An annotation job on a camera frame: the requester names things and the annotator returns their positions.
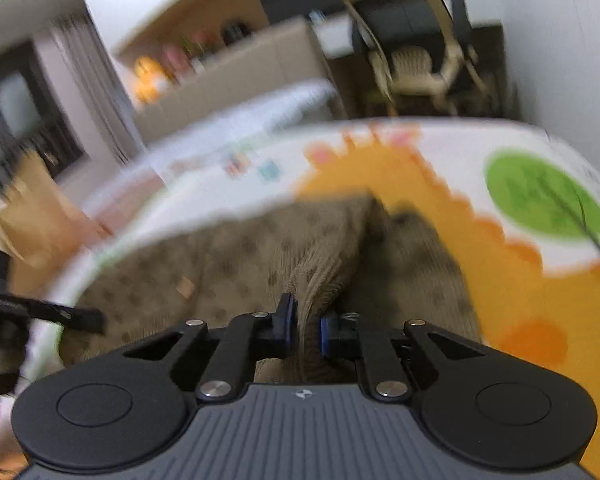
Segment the beige mesh office chair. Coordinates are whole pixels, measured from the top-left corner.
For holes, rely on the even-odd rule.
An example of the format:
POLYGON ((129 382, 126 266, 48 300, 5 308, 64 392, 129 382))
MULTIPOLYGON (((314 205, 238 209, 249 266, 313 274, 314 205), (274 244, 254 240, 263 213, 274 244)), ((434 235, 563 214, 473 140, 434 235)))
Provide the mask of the beige mesh office chair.
POLYGON ((352 20, 353 49, 370 63, 391 116, 416 99, 452 116, 492 104, 466 0, 342 1, 352 20))

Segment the brown dotted knit garment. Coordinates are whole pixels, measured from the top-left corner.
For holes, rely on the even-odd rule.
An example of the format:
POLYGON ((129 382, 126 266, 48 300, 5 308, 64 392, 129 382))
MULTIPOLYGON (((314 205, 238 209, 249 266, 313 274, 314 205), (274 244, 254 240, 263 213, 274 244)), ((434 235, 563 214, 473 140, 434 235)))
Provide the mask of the brown dotted knit garment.
POLYGON ((289 358, 259 364, 259 382, 344 382, 345 362, 327 363, 320 321, 355 312, 378 328, 411 318, 479 340, 479 321, 460 266, 415 209, 385 210, 368 195, 309 200, 246 220, 227 220, 147 245, 108 264, 78 306, 106 316, 103 335, 65 330, 61 361, 74 365, 190 318, 222 327, 243 313, 298 302, 289 358))

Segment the brown paper bag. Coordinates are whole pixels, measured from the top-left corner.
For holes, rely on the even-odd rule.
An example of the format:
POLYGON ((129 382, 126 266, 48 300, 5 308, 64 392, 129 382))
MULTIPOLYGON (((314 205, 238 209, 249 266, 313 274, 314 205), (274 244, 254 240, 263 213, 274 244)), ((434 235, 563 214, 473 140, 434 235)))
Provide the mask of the brown paper bag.
POLYGON ((36 151, 22 155, 0 206, 0 241, 10 258, 9 292, 42 298, 82 248, 108 235, 62 194, 36 151))

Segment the yellow duck plush toy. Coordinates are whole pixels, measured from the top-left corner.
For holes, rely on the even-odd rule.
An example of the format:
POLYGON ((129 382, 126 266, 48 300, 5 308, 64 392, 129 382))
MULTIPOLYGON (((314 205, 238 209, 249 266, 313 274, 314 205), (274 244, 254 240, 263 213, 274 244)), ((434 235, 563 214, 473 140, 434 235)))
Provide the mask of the yellow duck plush toy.
POLYGON ((171 81, 163 67, 150 56, 141 56, 134 63, 134 92, 142 104, 155 102, 170 88, 171 81))

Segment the beige padded headboard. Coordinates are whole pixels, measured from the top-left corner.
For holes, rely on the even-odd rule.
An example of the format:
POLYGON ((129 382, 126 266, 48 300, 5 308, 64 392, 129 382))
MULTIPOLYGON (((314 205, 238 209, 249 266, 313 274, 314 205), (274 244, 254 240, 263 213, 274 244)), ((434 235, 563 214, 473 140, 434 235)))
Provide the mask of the beige padded headboard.
POLYGON ((304 18, 256 32, 215 55, 207 68, 135 111, 145 144, 262 94, 307 80, 336 82, 311 23, 304 18))

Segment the black round appliance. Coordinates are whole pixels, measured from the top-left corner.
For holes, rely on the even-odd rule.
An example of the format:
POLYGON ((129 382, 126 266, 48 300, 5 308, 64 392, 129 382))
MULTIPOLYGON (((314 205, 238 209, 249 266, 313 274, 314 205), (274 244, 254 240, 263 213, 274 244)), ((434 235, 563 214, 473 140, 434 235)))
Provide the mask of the black round appliance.
POLYGON ((252 34, 251 28, 243 21, 227 21, 220 29, 223 44, 227 47, 237 44, 252 34))

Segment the grey curtain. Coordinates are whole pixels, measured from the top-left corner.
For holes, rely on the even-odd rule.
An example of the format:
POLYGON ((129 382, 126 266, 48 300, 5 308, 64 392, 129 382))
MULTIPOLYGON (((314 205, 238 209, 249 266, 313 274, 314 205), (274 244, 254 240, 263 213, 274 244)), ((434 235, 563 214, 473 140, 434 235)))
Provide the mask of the grey curtain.
POLYGON ((91 118, 122 165, 145 151, 133 122, 133 105, 88 15, 53 22, 50 33, 78 86, 91 118))

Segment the dark framed window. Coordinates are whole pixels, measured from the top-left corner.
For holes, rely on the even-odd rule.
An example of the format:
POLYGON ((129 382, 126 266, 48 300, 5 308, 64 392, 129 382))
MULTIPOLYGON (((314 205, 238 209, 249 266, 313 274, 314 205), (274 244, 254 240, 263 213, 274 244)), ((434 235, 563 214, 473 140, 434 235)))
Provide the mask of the dark framed window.
POLYGON ((41 156, 53 178, 85 157, 33 44, 25 42, 0 54, 0 194, 29 150, 41 156))

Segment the potted plant with pink flowers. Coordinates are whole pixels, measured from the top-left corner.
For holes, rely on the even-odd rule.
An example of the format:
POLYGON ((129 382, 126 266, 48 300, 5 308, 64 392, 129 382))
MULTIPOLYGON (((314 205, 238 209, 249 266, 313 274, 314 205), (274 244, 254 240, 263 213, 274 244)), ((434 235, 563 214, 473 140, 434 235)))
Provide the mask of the potted plant with pink flowers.
POLYGON ((198 29, 189 35, 182 35, 180 41, 188 64, 192 67, 197 66, 210 54, 218 50, 216 47, 218 38, 207 29, 198 29))

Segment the pink plush toy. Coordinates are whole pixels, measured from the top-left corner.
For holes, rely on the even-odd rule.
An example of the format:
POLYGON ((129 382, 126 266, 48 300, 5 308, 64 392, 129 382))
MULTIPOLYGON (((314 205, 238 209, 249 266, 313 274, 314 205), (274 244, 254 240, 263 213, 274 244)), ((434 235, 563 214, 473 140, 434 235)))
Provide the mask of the pink plush toy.
POLYGON ((182 81, 193 73, 187 55, 175 44, 162 46, 162 59, 164 66, 177 81, 182 81))

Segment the cartoon animal print blanket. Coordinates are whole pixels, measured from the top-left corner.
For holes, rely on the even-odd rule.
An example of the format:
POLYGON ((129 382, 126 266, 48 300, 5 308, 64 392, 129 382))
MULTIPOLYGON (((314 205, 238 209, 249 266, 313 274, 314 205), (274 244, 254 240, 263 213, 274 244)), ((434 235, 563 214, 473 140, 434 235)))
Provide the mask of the cartoon animal print blanket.
POLYGON ((520 122, 382 120, 253 136, 192 169, 183 155, 151 159, 166 187, 114 242, 77 256, 50 299, 72 304, 105 266, 160 238, 368 191, 432 223, 489 344, 588 389, 598 426, 584 463, 600 477, 600 174, 567 143, 520 122))

